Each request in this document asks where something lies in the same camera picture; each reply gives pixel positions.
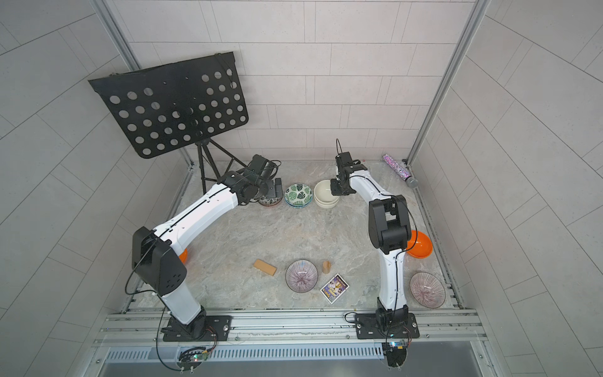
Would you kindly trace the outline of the green leaf bowl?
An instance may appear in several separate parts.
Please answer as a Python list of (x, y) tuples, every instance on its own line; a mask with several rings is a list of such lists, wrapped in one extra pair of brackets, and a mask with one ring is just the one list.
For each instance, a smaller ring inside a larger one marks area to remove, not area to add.
[(296, 183), (289, 186), (284, 193), (285, 201), (289, 202), (309, 202), (313, 200), (313, 192), (311, 188), (302, 183)]
[(287, 204), (293, 208), (304, 208), (307, 207), (309, 205), (309, 202), (289, 202), (287, 201)]

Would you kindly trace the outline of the left orange bowl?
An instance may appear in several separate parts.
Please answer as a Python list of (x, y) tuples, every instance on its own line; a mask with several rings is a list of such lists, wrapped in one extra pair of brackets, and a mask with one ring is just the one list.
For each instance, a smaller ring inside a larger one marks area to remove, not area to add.
[(179, 259), (182, 261), (183, 264), (185, 264), (188, 260), (188, 250), (185, 249), (184, 251), (182, 251), (182, 253), (179, 255)]

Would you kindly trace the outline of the small wooden cylinder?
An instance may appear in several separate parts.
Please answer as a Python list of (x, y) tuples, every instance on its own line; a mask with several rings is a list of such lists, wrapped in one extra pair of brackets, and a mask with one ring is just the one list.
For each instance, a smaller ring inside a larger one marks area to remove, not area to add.
[(322, 264), (322, 272), (324, 274), (328, 274), (331, 272), (331, 262), (330, 261), (324, 261)]

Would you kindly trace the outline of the purple striped bowl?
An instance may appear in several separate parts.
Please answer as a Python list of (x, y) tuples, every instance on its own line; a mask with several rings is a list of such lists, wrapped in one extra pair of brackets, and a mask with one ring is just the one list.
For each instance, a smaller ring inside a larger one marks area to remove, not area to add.
[(446, 290), (433, 274), (419, 272), (412, 276), (410, 289), (413, 298), (429, 309), (440, 308), (446, 300)]
[(286, 270), (285, 281), (287, 287), (295, 293), (310, 292), (317, 285), (317, 267), (305, 259), (292, 262)]

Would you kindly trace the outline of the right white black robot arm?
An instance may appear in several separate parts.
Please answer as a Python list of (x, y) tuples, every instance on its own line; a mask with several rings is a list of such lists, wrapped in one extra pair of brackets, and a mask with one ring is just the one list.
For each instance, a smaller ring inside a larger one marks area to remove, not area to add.
[(334, 196), (358, 194), (367, 203), (369, 239), (379, 250), (380, 291), (375, 312), (378, 328), (387, 331), (406, 325), (404, 261), (414, 221), (406, 198), (386, 191), (349, 152), (339, 152), (335, 163), (337, 174), (331, 179), (331, 193)]

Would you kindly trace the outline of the purple glitter tube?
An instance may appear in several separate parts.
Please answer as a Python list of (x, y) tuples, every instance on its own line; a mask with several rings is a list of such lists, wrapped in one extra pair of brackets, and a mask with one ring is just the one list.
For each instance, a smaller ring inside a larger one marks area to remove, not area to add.
[(419, 186), (418, 180), (412, 175), (411, 171), (406, 168), (402, 163), (398, 163), (389, 154), (383, 155), (383, 161), (411, 188), (417, 188)]

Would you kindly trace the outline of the wooden rectangular block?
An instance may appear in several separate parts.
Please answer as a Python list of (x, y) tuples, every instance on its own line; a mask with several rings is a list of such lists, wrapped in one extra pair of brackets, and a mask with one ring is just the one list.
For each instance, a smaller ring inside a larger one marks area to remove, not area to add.
[(269, 263), (261, 260), (261, 259), (257, 259), (254, 264), (253, 267), (256, 268), (257, 270), (262, 271), (263, 273), (266, 273), (270, 276), (274, 276), (276, 273), (277, 268), (274, 265), (270, 265)]

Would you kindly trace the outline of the purple playing card box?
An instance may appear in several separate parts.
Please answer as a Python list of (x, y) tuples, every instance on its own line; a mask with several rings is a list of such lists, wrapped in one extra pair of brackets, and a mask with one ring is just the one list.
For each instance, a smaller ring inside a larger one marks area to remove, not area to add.
[(349, 284), (341, 277), (341, 275), (336, 274), (320, 289), (320, 292), (330, 304), (333, 304), (349, 289), (349, 287)]

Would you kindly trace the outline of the black white patterned bowl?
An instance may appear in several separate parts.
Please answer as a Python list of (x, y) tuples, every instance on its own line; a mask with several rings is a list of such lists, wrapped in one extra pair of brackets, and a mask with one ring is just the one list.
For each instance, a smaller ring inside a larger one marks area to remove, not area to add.
[(282, 201), (282, 197), (275, 197), (275, 198), (268, 198), (268, 197), (262, 197), (261, 199), (258, 200), (258, 203), (261, 204), (263, 207), (273, 207), (276, 206), (277, 204), (279, 204)]

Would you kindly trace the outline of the right green circuit board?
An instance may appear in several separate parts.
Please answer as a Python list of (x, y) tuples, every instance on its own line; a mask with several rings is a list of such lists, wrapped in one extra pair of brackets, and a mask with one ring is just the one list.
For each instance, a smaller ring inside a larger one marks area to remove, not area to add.
[(386, 364), (391, 369), (402, 367), (408, 357), (408, 348), (397, 342), (383, 342), (383, 355)]

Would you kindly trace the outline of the left green circuit board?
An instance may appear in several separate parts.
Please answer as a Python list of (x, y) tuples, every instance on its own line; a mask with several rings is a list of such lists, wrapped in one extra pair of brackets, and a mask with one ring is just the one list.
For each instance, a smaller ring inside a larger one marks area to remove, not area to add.
[(211, 351), (207, 347), (193, 347), (182, 351), (177, 359), (177, 365), (181, 370), (195, 370), (210, 356)]

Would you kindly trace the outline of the green circuit board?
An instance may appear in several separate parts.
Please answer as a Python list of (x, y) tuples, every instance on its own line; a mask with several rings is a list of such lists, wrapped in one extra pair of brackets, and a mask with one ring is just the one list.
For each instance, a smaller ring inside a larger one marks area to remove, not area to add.
[(408, 357), (408, 348), (397, 342), (383, 342), (383, 355), (386, 364), (391, 369), (402, 367)]
[(207, 347), (193, 347), (182, 351), (177, 359), (177, 365), (181, 370), (195, 370), (210, 356), (211, 351)]

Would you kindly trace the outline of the aluminium mounting rail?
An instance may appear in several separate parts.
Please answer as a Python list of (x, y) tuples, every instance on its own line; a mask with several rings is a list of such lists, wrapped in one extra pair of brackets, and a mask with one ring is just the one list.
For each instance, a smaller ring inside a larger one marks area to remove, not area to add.
[(94, 337), (105, 346), (252, 345), (344, 343), (356, 341), (482, 341), (487, 338), (473, 309), (413, 309), (403, 325), (378, 329), (366, 310), (242, 309), (212, 310), (199, 337), (190, 336), (161, 309), (134, 309), (110, 314)]

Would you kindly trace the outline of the cream bowl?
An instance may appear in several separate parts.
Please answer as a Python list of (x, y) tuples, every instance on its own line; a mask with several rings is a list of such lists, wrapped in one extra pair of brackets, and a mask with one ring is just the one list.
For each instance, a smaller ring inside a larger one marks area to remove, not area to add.
[(330, 209), (330, 208), (335, 207), (338, 204), (339, 199), (336, 198), (333, 201), (324, 202), (324, 201), (319, 200), (318, 198), (315, 198), (314, 201), (317, 204), (317, 206), (324, 208), (324, 209)]
[(335, 196), (332, 192), (331, 192), (331, 181), (330, 180), (323, 180), (318, 182), (315, 185), (314, 188), (314, 197), (318, 198), (321, 201), (324, 202), (328, 202), (328, 201), (333, 201), (336, 198), (339, 199), (338, 196)]

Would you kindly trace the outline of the black perforated music stand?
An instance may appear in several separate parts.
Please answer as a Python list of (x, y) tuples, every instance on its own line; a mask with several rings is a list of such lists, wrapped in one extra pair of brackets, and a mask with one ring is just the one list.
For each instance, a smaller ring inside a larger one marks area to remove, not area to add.
[(250, 120), (232, 52), (92, 79), (89, 84), (143, 159), (192, 144), (206, 152), (216, 136)]

